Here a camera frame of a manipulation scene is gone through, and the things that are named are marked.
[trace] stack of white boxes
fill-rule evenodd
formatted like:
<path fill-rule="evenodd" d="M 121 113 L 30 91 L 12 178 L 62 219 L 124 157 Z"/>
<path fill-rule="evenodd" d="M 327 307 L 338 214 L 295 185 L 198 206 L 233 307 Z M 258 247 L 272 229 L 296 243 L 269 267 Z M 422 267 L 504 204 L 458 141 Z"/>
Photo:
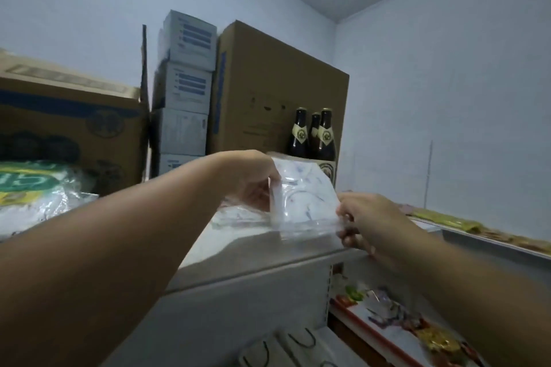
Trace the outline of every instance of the stack of white boxes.
<path fill-rule="evenodd" d="M 216 26 L 170 11 L 159 32 L 152 177 L 205 155 Z"/>

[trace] person's left hand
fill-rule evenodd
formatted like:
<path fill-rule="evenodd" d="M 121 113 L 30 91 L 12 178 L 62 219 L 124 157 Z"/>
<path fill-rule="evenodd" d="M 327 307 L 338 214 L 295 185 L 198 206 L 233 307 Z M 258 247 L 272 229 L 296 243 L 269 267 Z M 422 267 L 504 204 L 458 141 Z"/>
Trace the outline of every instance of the person's left hand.
<path fill-rule="evenodd" d="M 265 212 L 270 211 L 268 178 L 279 180 L 280 176 L 272 158 L 260 151 L 229 151 L 230 171 L 237 178 L 237 188 L 231 197 L 240 203 Z"/>

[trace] plastic bag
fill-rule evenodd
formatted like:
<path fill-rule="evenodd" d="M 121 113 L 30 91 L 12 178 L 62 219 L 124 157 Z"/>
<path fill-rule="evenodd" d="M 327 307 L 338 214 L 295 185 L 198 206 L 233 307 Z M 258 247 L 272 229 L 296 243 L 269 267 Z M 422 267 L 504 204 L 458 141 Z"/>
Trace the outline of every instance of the plastic bag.
<path fill-rule="evenodd" d="M 268 212 L 224 201 L 210 220 L 214 229 L 270 228 Z"/>
<path fill-rule="evenodd" d="M 98 196 L 82 193 L 83 172 L 45 162 L 0 162 L 0 242 Z"/>
<path fill-rule="evenodd" d="M 308 239 L 344 228 L 339 199 L 316 163 L 273 158 L 281 181 L 270 181 L 272 226 L 282 239 Z"/>

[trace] wall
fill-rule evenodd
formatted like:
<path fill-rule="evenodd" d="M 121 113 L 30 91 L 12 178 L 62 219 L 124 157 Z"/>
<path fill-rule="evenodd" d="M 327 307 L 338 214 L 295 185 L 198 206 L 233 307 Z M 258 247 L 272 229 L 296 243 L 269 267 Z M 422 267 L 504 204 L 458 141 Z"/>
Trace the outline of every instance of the wall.
<path fill-rule="evenodd" d="M 550 21 L 551 0 L 385 0 L 339 24 L 338 187 L 551 240 Z"/>
<path fill-rule="evenodd" d="M 139 85 L 141 24 L 148 25 L 149 76 L 170 9 L 218 27 L 236 19 L 325 62 L 335 24 L 299 0 L 0 0 L 0 47 Z"/>

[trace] box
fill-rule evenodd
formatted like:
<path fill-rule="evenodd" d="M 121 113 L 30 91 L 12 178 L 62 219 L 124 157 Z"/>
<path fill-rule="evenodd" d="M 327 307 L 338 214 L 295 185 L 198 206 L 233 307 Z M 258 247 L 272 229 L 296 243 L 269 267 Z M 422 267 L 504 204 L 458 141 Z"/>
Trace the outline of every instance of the box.
<path fill-rule="evenodd" d="M 175 109 L 152 114 L 153 146 L 161 154 L 205 155 L 207 115 Z"/>
<path fill-rule="evenodd" d="M 285 152 L 297 107 L 332 108 L 341 142 L 348 74 L 243 22 L 219 38 L 210 96 L 209 153 L 232 149 Z"/>
<path fill-rule="evenodd" d="M 4 52 L 0 159 L 76 164 L 97 177 L 95 192 L 101 195 L 140 183 L 148 126 L 140 92 Z"/>
<path fill-rule="evenodd" d="M 179 166 L 200 158 L 196 155 L 153 154 L 151 160 L 151 177 L 157 177 L 174 170 Z"/>
<path fill-rule="evenodd" d="M 216 66 L 216 26 L 170 11 L 159 32 L 159 62 L 172 61 L 204 71 Z"/>
<path fill-rule="evenodd" d="M 153 108 L 208 114 L 212 73 L 164 61 L 155 73 Z"/>

